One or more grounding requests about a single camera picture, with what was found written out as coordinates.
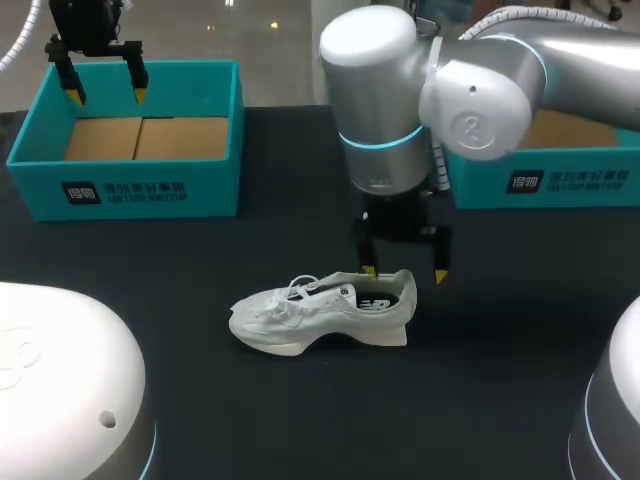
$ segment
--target white cable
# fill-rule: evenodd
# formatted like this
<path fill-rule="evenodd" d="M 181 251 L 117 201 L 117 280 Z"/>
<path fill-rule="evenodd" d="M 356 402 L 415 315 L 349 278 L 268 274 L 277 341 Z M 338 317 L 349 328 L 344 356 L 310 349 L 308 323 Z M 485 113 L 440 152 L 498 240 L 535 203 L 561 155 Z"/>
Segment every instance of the white cable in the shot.
<path fill-rule="evenodd" d="M 485 30 L 488 30 L 489 28 L 494 27 L 495 25 L 498 25 L 500 23 L 505 23 L 511 20 L 525 19 L 577 23 L 584 27 L 608 28 L 615 30 L 615 27 L 609 25 L 608 23 L 567 10 L 547 7 L 523 7 L 512 5 L 494 10 L 478 23 L 476 23 L 473 27 L 464 32 L 460 36 L 459 40 L 472 40 Z M 431 150 L 433 151 L 436 166 L 438 169 L 438 190 L 449 190 L 449 176 L 447 174 L 447 167 L 442 144 L 440 143 L 440 140 L 438 138 L 433 136 L 433 132 L 431 137 Z"/>
<path fill-rule="evenodd" d="M 22 50 L 22 48 L 27 44 L 27 40 L 35 27 L 39 13 L 40 0 L 31 0 L 31 9 L 29 10 L 29 15 L 27 16 L 27 20 L 24 22 L 20 35 L 18 35 L 13 47 L 11 47 L 6 55 L 0 60 L 0 72 L 9 66 L 9 64 L 18 56 L 20 50 Z"/>

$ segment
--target white sneaker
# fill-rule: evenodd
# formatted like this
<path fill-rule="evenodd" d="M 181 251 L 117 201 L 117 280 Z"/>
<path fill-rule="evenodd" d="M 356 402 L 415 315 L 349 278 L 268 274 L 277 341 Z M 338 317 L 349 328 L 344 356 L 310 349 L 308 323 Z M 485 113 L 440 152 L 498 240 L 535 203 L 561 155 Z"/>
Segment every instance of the white sneaker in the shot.
<path fill-rule="evenodd" d="M 304 279 L 312 282 L 296 285 Z M 322 280 L 302 275 L 286 288 L 236 303 L 229 329 L 250 347 L 274 355 L 300 355 L 329 333 L 343 333 L 368 345 L 403 346 L 416 301 L 416 283 L 408 270 L 380 275 L 378 280 L 351 273 Z"/>

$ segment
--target black table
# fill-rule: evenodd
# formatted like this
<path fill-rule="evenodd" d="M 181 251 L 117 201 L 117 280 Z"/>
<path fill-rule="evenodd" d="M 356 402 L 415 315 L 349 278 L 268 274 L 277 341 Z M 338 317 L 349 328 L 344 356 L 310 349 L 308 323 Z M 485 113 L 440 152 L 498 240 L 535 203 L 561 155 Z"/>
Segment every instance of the black table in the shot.
<path fill-rule="evenodd" d="M 0 116 L 0 147 L 22 118 Z M 328 109 L 248 109 L 245 138 L 236 219 L 36 224 L 0 169 L 0 280 L 85 293 L 130 326 L 163 478 L 568 479 L 573 413 L 640 294 L 640 212 L 456 212 L 443 286 L 426 247 L 382 249 L 421 288 L 408 347 L 271 357 L 230 335 L 229 306 L 353 271 L 358 196 Z"/>

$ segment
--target robotic arm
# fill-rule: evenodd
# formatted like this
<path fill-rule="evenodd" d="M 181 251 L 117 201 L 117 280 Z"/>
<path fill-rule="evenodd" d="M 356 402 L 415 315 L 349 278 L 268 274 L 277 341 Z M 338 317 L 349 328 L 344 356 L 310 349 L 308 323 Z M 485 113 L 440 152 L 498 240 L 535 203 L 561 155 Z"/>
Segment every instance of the robotic arm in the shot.
<path fill-rule="evenodd" d="M 539 108 L 640 130 L 640 36 L 564 10 L 505 7 L 454 40 L 420 36 L 401 9 L 364 7 L 329 24 L 320 53 L 364 196 L 354 228 L 372 275 L 374 237 L 432 244 L 436 279 L 446 275 L 451 231 L 426 214 L 438 193 L 431 172 L 438 191 L 449 187 L 440 142 L 471 160 L 499 159 Z"/>
<path fill-rule="evenodd" d="M 137 103 L 144 100 L 149 75 L 142 61 L 142 42 L 118 40 L 118 21 L 123 7 L 131 8 L 131 0 L 49 0 L 49 9 L 59 34 L 52 35 L 45 52 L 49 55 L 49 61 L 55 63 L 62 88 L 81 106 L 86 102 L 86 95 L 69 52 L 81 53 L 86 57 L 122 57 L 131 74 Z M 40 8 L 40 0 L 32 0 L 20 35 L 5 56 L 0 58 L 0 72 L 26 45 Z"/>

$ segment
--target floor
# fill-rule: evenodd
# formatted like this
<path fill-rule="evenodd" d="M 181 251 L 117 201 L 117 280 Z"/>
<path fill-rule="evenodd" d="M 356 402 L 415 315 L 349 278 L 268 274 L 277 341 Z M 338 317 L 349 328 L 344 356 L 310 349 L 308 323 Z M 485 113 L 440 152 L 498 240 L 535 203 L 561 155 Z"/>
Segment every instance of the floor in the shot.
<path fill-rule="evenodd" d="M 332 16 L 365 1 L 134 0 L 134 8 L 123 14 L 120 38 L 143 40 L 149 59 L 237 59 L 249 106 L 306 105 L 324 97 L 312 45 Z M 640 4 L 635 1 L 623 4 L 620 28 L 640 31 Z M 589 12 L 574 3 L 576 11 Z M 603 0 L 594 3 L 606 6 Z M 0 0 L 1 55 L 13 44 L 28 10 L 29 0 Z M 29 107 L 48 65 L 44 45 L 55 31 L 45 7 L 27 47 L 0 74 L 0 111 Z"/>

